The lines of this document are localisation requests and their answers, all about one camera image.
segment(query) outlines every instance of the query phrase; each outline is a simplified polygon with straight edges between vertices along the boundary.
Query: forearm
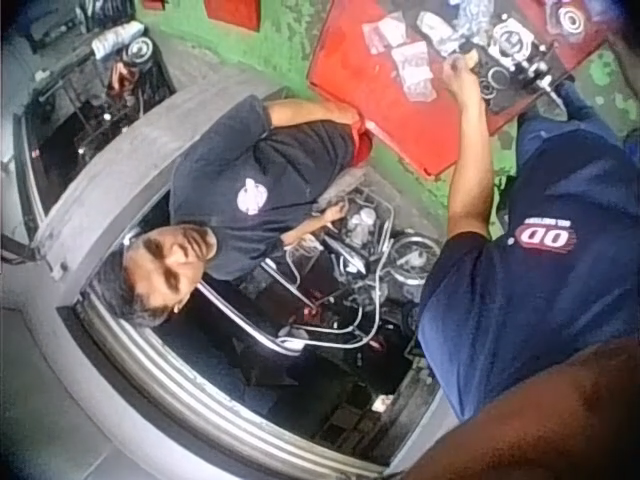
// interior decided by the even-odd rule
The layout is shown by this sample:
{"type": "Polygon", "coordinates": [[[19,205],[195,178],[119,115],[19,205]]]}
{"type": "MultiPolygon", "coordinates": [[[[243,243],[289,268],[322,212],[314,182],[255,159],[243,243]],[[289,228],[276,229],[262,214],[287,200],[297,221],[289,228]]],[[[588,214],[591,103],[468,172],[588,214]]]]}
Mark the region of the forearm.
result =
{"type": "Polygon", "coordinates": [[[273,128],[290,127],[302,123],[331,120],[340,123],[334,104],[309,102],[297,98],[276,100],[265,104],[273,128]]]}
{"type": "Polygon", "coordinates": [[[302,222],[293,230],[289,230],[287,233],[282,234],[280,236],[280,239],[282,240],[282,243],[285,247],[295,245],[302,237],[321,229],[326,224],[327,222],[322,216],[311,217],[302,222]]]}
{"type": "Polygon", "coordinates": [[[463,231],[488,236],[493,181],[486,110],[484,103],[480,103],[462,111],[460,158],[449,191],[449,238],[463,231]]]}

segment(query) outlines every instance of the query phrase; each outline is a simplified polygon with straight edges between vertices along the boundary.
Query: man's arm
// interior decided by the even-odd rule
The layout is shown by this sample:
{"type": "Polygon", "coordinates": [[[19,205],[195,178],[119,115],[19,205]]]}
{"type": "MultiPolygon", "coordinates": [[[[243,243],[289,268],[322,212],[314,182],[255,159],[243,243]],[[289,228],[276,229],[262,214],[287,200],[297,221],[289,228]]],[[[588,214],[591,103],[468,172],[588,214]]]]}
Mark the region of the man's arm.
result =
{"type": "Polygon", "coordinates": [[[351,125],[359,120],[358,111],[349,105],[334,102],[309,102],[297,98],[266,102],[265,107],[273,128],[290,127],[319,120],[331,120],[351,125]]]}
{"type": "Polygon", "coordinates": [[[329,225],[336,220],[343,218],[347,213],[347,203],[343,202],[338,205],[327,208],[324,213],[318,217],[311,217],[302,222],[293,230],[289,230],[287,233],[283,233],[280,236],[282,243],[285,247],[295,245],[302,237],[309,233],[313,233],[316,230],[320,230],[322,227],[329,225]]]}
{"type": "Polygon", "coordinates": [[[449,190],[447,237],[462,232],[489,236],[493,206],[493,166],[489,128],[478,78],[464,57],[449,59],[444,79],[461,110],[460,158],[449,190]]]}

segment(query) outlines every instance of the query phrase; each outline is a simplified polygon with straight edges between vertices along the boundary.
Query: concrete floor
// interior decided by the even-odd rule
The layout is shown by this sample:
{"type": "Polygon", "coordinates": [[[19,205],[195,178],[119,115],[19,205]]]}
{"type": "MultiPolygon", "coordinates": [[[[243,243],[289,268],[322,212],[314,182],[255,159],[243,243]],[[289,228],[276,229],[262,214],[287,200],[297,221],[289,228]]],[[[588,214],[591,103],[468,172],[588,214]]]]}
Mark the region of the concrete floor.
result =
{"type": "MultiPolygon", "coordinates": [[[[172,0],[164,12],[150,12],[140,7],[138,17],[152,28],[212,50],[226,61],[251,64],[289,85],[296,94],[310,96],[306,74],[329,3],[329,0],[263,1],[259,33],[207,19],[200,0],[172,0]]],[[[638,99],[625,84],[616,59],[607,47],[596,52],[574,74],[578,90],[618,134],[623,136],[637,126],[638,99]]],[[[516,133],[514,121],[492,139],[498,181],[499,177],[513,172],[516,133]]],[[[452,169],[435,180],[426,180],[379,142],[371,165],[395,189],[402,191],[420,214],[444,219],[452,169]]],[[[492,231],[499,233],[495,222],[492,231]]]]}

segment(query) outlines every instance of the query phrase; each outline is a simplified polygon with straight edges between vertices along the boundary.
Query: sleeve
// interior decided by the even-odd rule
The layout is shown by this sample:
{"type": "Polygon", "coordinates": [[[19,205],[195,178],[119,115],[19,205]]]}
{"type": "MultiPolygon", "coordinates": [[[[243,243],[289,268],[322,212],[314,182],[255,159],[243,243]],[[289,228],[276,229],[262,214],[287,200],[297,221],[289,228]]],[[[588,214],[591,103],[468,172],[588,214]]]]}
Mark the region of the sleeve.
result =
{"type": "Polygon", "coordinates": [[[475,232],[459,233],[447,240],[425,282],[420,301],[420,310],[424,309],[426,303],[450,275],[460,275],[460,267],[465,263],[473,265],[475,263],[474,259],[477,258],[488,243],[489,239],[475,232]]]}
{"type": "Polygon", "coordinates": [[[257,96],[250,95],[224,113],[198,139],[193,155],[198,162],[217,166],[237,159],[271,130],[267,109],[257,96]]]}

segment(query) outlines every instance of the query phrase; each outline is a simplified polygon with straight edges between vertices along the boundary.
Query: man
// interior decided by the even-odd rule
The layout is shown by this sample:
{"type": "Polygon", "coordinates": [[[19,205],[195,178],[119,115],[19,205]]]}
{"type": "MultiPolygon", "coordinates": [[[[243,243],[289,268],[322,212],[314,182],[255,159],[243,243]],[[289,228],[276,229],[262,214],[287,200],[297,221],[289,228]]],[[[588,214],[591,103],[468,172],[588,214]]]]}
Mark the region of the man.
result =
{"type": "Polygon", "coordinates": [[[617,473],[640,445],[640,166],[561,83],[567,122],[519,119],[509,225],[491,241],[478,80],[462,57],[444,78],[461,151],[418,335],[468,422],[407,478],[626,478],[617,473]]]}
{"type": "Polygon", "coordinates": [[[234,280],[344,216],[343,204],[319,216],[312,207],[370,148],[349,106],[247,97],[178,162],[172,225],[107,258],[97,276],[103,301],[120,318],[158,325],[188,301],[205,270],[234,280]]]}

